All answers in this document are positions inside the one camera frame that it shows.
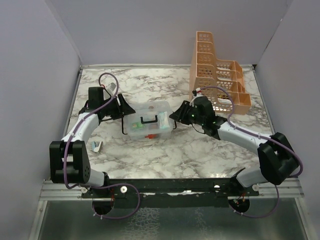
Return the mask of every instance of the white circular cap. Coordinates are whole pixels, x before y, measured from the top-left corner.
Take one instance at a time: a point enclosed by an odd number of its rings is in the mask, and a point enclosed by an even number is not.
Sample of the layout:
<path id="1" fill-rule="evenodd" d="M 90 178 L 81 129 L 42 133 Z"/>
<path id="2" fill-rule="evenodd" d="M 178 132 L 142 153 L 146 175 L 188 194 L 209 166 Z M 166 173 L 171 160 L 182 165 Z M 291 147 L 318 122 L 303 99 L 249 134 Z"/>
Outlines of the white circular cap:
<path id="1" fill-rule="evenodd" d="M 83 194 L 85 194 L 85 193 L 88 192 L 88 189 L 86 189 L 85 187 L 82 187 L 82 188 L 81 188 L 81 192 L 82 192 Z"/>
<path id="2" fill-rule="evenodd" d="M 128 190 L 128 188 L 126 186 L 122 186 L 120 188 L 120 192 L 123 193 L 123 194 L 125 194 L 127 192 L 127 190 Z"/>
<path id="3" fill-rule="evenodd" d="M 258 192 L 259 186 L 257 184 L 254 184 L 254 185 L 252 185 L 252 189 L 253 189 L 253 191 Z"/>

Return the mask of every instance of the gray floor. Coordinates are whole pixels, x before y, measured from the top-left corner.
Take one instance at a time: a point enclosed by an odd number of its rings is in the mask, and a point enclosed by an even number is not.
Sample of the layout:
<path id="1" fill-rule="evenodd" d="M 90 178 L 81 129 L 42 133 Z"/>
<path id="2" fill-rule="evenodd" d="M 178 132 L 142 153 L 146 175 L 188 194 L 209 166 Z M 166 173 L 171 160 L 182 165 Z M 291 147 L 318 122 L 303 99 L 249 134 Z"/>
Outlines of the gray floor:
<path id="1" fill-rule="evenodd" d="M 275 199 L 252 199 L 248 213 L 261 215 Z M 114 215 L 130 209 L 117 209 Z M 280 200 L 267 218 L 249 219 L 230 208 L 141 208 L 124 220 L 93 217 L 90 201 L 48 202 L 40 240 L 305 240 L 294 198 Z"/>

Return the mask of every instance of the metal frame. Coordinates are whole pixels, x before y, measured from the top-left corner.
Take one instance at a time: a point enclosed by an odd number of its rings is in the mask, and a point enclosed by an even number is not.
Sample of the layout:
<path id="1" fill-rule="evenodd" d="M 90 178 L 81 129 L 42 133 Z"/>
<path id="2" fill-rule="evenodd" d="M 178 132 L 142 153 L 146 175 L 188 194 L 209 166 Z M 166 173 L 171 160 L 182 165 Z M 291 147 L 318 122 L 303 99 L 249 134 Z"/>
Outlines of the metal frame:
<path id="1" fill-rule="evenodd" d="M 183 68 L 183 67 L 186 67 L 187 68 L 189 66 L 190 65 L 170 65 L 170 64 L 119 64 L 119 65 L 99 64 L 99 65 L 80 66 L 80 71 L 76 80 L 75 91 L 72 96 L 72 101 L 71 101 L 70 109 L 68 112 L 67 121 L 63 130 L 63 134 L 65 135 L 68 131 L 70 116 L 73 111 L 73 106 L 76 100 L 76 95 L 78 92 L 83 69 L 91 69 L 91 68 L 111 68 L 112 69 L 112 68 L 128 68 L 128 67 L 136 67 L 136 68 Z M 253 74 L 262 98 L 262 103 L 264 105 L 267 118 L 270 123 L 271 131 L 274 134 L 275 130 L 274 130 L 264 97 L 261 93 L 259 82 L 257 81 L 256 72 L 253 69 L 252 65 L 242 65 L 242 67 L 251 68 L 253 71 Z M 307 211 L 307 207 L 304 200 L 304 194 L 303 194 L 303 190 L 300 185 L 299 179 L 298 178 L 287 179 L 280 186 L 278 186 L 278 189 L 279 189 L 279 194 L 281 198 L 295 198 L 297 209 L 298 209 L 307 239 L 308 240 L 317 239 L 316 231 L 312 225 L 312 222 L 310 220 L 310 217 Z M 45 180 L 42 185 L 36 215 L 35 215 L 33 225 L 29 235 L 29 240 L 39 239 L 41 225 L 45 216 L 45 211 L 46 211 L 48 201 L 110 201 L 111 200 L 110 198 L 82 198 L 83 193 L 84 193 L 84 189 L 82 189 L 81 187 L 75 187 L 72 190 L 68 190 L 65 188 L 63 184 L 55 184 L 55 183 L 52 183 L 50 180 Z M 276 197 L 277 197 L 277 194 L 275 191 L 275 187 L 271 183 L 264 183 L 264 184 L 259 184 L 259 196 L 251 196 L 250 198 L 255 199 L 255 198 L 276 198 Z"/>

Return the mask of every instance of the gray wall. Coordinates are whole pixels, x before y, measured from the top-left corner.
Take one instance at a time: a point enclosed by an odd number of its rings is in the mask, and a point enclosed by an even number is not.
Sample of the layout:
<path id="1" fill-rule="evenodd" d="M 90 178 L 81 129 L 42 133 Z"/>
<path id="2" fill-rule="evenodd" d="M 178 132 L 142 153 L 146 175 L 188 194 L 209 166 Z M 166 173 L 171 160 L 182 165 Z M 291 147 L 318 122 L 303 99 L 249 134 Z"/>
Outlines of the gray wall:
<path id="1" fill-rule="evenodd" d="M 0 239 L 27 239 L 80 61 L 44 0 L 0 1 Z"/>
<path id="2" fill-rule="evenodd" d="M 256 72 L 275 130 L 305 164 L 300 181 L 320 235 L 319 9 L 319 0 L 294 0 Z"/>
<path id="3" fill-rule="evenodd" d="M 83 64 L 190 64 L 196 31 L 257 64 L 292 0 L 47 0 Z"/>

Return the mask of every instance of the table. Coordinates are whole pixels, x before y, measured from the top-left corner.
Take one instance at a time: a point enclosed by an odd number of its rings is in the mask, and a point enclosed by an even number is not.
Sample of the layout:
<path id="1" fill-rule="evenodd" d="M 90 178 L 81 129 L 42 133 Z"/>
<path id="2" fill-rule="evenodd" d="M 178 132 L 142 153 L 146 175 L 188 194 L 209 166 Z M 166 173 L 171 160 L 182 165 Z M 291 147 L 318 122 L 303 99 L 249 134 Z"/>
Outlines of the table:
<path id="1" fill-rule="evenodd" d="M 129 104 L 166 100 L 173 111 L 188 100 L 189 68 L 90 68 L 84 69 L 77 90 L 68 131 L 88 99 L 88 88 L 98 86 L 104 72 L 114 74 Z M 243 69 L 245 88 L 252 107 L 246 115 L 232 120 L 245 128 L 270 133 L 271 128 L 251 67 Z M 102 77 L 104 84 L 112 77 Z M 92 141 L 103 141 L 99 153 Z M 191 126 L 178 123 L 170 139 L 132 141 L 121 132 L 121 121 L 102 122 L 87 143 L 91 168 L 108 173 L 110 178 L 228 178 L 238 170 L 258 164 L 258 158 L 231 142 L 197 133 Z"/>

